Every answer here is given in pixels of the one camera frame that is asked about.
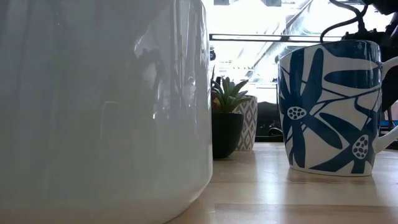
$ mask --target cable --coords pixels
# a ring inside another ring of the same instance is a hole
[[[361,15],[361,11],[354,6],[350,6],[347,4],[344,4],[342,2],[339,2],[337,0],[329,0],[332,4],[334,4],[337,7],[342,7],[343,9],[348,9],[350,11],[353,11],[356,15],[356,18],[358,19],[358,29],[359,31],[364,31],[365,29],[365,23],[363,22],[363,16]]]
[[[335,25],[333,25],[333,26],[331,26],[331,27],[325,29],[325,30],[322,32],[321,37],[320,37],[321,43],[324,43],[323,38],[325,37],[325,35],[326,35],[329,31],[331,31],[331,30],[333,30],[333,29],[336,29],[336,28],[339,28],[339,27],[343,27],[343,26],[347,26],[347,25],[353,24],[354,22],[359,22],[359,23],[361,23],[361,21],[362,21],[362,23],[363,23],[363,16],[365,16],[366,12],[368,11],[368,7],[369,7],[369,6],[365,6],[365,7],[363,8],[362,12],[359,12],[359,17],[356,16],[355,18],[352,18],[352,19],[350,19],[350,20],[348,20],[348,21],[340,22],[340,23],[338,23],[338,24],[335,24]],[[363,23],[363,27],[359,27],[359,31],[363,31],[363,30],[366,30],[366,29],[365,29],[365,26],[364,26],[364,23]]]

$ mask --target wooden table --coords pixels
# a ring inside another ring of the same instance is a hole
[[[168,224],[398,223],[398,151],[377,155],[373,176],[289,169],[284,145],[256,144],[214,162],[208,187]]]

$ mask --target white and gray geometric pot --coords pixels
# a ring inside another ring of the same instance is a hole
[[[257,127],[257,97],[246,96],[250,98],[250,101],[240,104],[236,109],[235,113],[244,115],[243,129],[241,138],[239,139],[237,151],[251,151],[253,150],[254,140],[256,138],[256,127]]]

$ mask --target blue leaf pattern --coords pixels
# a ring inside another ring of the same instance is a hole
[[[380,68],[369,70],[352,70],[331,72],[325,76],[325,81],[342,86],[358,89],[369,89],[378,86],[380,80],[375,76],[380,72]]]
[[[375,128],[379,127],[378,116],[380,110],[377,113],[374,110],[363,108],[358,104],[358,98],[355,101],[355,108],[359,112],[368,116],[369,122],[363,127],[362,130],[334,115],[320,113],[321,118],[332,125],[333,128],[335,128],[349,142],[349,146],[334,158],[317,166],[311,167],[311,169],[337,172],[351,161],[354,161],[354,166],[351,170],[351,173],[363,174],[366,161],[370,164],[373,164],[375,153],[372,142],[377,137],[377,133],[374,130]]]
[[[293,165],[293,161],[295,161],[299,167],[305,167],[303,124],[312,129],[329,145],[337,149],[343,148],[339,135],[318,118],[310,115],[310,111],[322,94],[323,61],[324,52],[319,48],[313,56],[312,66],[302,95],[300,95],[300,91],[303,83],[304,50],[296,50],[292,54],[290,74],[284,69],[279,72],[279,94],[283,96],[280,98],[279,106],[284,115],[282,131],[285,142],[288,141],[288,134],[292,128],[293,146],[289,153],[290,165]],[[289,75],[290,92],[287,88],[285,73]]]
[[[322,47],[326,48],[329,53],[335,57],[353,58],[368,60],[371,58],[367,53],[369,51],[379,52],[380,49],[377,44],[367,41],[343,41],[339,43],[339,47],[333,42],[323,44]]]

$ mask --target green leaf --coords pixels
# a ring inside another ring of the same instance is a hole
[[[229,90],[233,90],[235,88],[235,82],[230,82],[228,85]]]
[[[211,80],[214,79],[214,74],[215,74],[215,72],[216,72],[216,65],[213,66],[213,73],[211,74]]]
[[[230,106],[231,111],[234,111],[241,103],[244,103],[244,102],[247,102],[250,100],[251,100],[250,98],[243,98],[243,99],[235,100],[233,102],[233,104]]]
[[[235,97],[229,96],[225,103],[225,112],[230,113],[233,111],[233,103],[235,101]]]
[[[248,91],[242,91],[242,92],[238,93],[235,98],[238,100],[238,99],[244,97],[247,93],[248,93]]]
[[[224,99],[226,100],[226,97],[229,96],[229,89],[228,89],[228,82],[226,79],[223,78],[223,88],[224,88]]]
[[[242,87],[244,85],[246,85],[247,82],[248,81],[246,80],[246,81],[243,81],[243,82],[237,84],[233,90],[230,90],[231,93],[229,95],[233,96],[233,97],[236,97],[236,95],[239,93],[239,91],[242,89]]]
[[[215,89],[220,91],[221,96],[224,96],[224,92],[222,87],[220,86],[220,84],[218,84],[216,81],[212,80],[211,81],[212,84],[214,84]]]
[[[212,93],[214,93],[216,95],[216,98],[220,102],[221,109],[224,110],[225,109],[225,102],[224,102],[223,97],[220,94],[220,91],[212,91]]]

